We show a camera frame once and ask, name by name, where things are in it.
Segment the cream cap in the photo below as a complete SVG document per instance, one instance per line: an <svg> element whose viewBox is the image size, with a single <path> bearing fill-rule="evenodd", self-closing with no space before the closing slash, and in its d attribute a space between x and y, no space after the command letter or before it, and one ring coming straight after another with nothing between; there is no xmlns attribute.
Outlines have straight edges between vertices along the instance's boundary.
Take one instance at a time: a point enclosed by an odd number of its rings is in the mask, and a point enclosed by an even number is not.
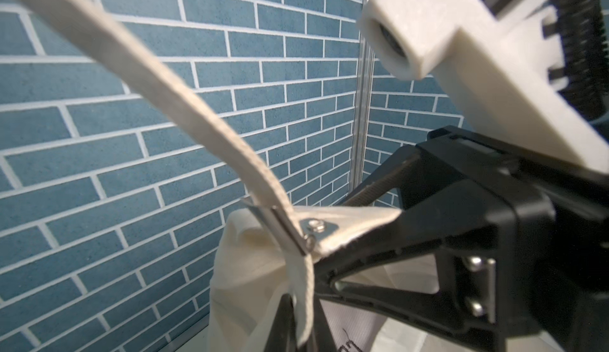
<svg viewBox="0 0 609 352"><path fill-rule="evenodd" d="M295 205L345 197L363 0L89 0L159 55ZM1 349L157 351L223 274L285 278L235 172L19 0L1 0Z"/></svg>

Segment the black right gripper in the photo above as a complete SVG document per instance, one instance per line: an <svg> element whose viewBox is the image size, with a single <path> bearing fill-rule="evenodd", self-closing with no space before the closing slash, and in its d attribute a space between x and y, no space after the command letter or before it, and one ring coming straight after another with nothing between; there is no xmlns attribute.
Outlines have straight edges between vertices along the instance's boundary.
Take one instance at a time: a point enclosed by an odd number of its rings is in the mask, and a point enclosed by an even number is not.
<svg viewBox="0 0 609 352"><path fill-rule="evenodd" d="M608 349L608 177L455 127L410 150L402 209L320 218L315 295L474 350Z"/></svg>

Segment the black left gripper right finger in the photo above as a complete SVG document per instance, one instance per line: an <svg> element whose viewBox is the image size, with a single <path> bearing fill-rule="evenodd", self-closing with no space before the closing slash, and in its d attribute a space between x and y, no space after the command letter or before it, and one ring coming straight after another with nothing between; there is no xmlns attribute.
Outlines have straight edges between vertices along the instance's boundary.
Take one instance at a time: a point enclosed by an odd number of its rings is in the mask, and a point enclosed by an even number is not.
<svg viewBox="0 0 609 352"><path fill-rule="evenodd" d="M337 352L328 319L325 315L323 306L319 299L313 302L314 322L311 335L309 337L310 352Z"/></svg>

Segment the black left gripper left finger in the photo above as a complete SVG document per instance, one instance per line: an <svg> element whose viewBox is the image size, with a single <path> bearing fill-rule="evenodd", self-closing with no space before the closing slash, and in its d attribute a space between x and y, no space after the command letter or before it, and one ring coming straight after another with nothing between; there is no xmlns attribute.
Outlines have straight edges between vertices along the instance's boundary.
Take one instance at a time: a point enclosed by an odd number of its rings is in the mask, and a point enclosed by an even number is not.
<svg viewBox="0 0 609 352"><path fill-rule="evenodd" d="M264 352L297 352L296 316L292 297L284 294L279 303Z"/></svg>

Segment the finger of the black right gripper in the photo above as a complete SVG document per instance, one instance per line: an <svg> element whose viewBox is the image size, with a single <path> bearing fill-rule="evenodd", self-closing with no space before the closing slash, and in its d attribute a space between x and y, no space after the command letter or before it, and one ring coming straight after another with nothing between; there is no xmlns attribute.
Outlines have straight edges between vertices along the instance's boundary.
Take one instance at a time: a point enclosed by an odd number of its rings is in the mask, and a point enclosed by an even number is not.
<svg viewBox="0 0 609 352"><path fill-rule="evenodd" d="M400 147L355 187L339 205L362 207L373 204L390 190L401 189L407 183L414 182L420 164L421 151L418 147L412 145Z"/></svg>

